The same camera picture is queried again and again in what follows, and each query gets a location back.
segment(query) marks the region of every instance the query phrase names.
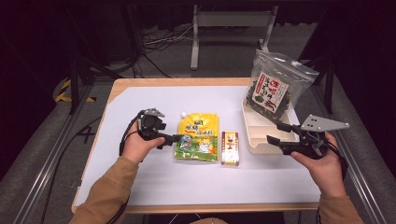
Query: seaweed bag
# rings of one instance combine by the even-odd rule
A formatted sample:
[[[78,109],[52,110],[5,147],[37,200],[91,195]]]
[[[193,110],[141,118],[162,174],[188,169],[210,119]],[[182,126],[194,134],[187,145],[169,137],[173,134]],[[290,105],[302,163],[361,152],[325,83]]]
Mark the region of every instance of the seaweed bag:
[[[279,53],[256,51],[246,105],[273,123],[282,121],[318,72]]]
[[[217,161],[219,158],[219,117],[217,114],[190,114],[178,124],[183,134],[175,148],[175,158]]]

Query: white tray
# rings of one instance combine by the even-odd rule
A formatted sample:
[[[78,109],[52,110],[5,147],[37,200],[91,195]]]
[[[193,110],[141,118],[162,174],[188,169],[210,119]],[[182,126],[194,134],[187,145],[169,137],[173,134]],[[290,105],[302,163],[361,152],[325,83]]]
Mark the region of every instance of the white tray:
[[[246,101],[242,102],[242,112],[247,130],[248,150],[253,154],[282,154],[279,147],[268,144],[267,135],[279,138],[281,142],[298,142],[300,138],[297,134],[286,133],[278,130],[276,125],[266,117],[246,106]],[[294,109],[289,109],[282,117],[282,122],[299,125]]]

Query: brown sleeve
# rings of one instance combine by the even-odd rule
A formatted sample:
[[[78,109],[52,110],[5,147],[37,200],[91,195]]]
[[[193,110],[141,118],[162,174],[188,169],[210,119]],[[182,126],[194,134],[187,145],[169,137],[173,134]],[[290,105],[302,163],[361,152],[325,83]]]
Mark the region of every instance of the brown sleeve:
[[[348,196],[327,197],[320,195],[319,214],[322,224],[363,223]]]
[[[126,202],[137,174],[137,164],[124,157],[117,161],[91,187],[70,223],[107,223]]]

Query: human hand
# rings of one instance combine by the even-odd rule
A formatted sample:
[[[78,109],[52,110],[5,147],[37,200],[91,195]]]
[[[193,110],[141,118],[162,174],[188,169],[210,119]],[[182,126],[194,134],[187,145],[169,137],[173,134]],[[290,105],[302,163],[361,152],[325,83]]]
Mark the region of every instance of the human hand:
[[[136,164],[145,159],[152,148],[155,148],[165,142],[164,137],[159,137],[148,141],[144,140],[137,132],[136,121],[129,129],[128,134],[129,133],[132,134],[129,135],[125,141],[122,156],[130,161],[135,162]]]
[[[334,136],[325,133],[326,139],[337,147]],[[292,152],[290,154],[297,162],[305,166],[312,179],[318,185],[322,195],[331,197],[346,196],[346,189],[341,171],[341,163],[338,156],[331,150],[320,160],[312,160],[305,155]]]

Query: dried seaweed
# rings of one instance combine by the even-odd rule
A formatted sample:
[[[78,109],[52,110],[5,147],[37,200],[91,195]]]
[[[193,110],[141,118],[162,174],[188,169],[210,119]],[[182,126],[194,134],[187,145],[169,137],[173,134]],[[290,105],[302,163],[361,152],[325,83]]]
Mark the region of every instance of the dried seaweed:
[[[253,101],[253,92],[255,90],[257,81],[253,81],[253,85],[250,87],[250,89],[247,92],[247,100],[246,100],[246,105],[259,114],[265,116],[269,120],[271,120],[273,123],[278,123],[281,122],[281,118],[283,114],[289,109],[289,102],[290,102],[290,92],[286,92],[285,95],[282,98],[282,101],[280,102],[279,106],[277,107],[276,112],[274,113],[271,110],[268,110],[264,108],[263,106],[257,104],[256,102]]]

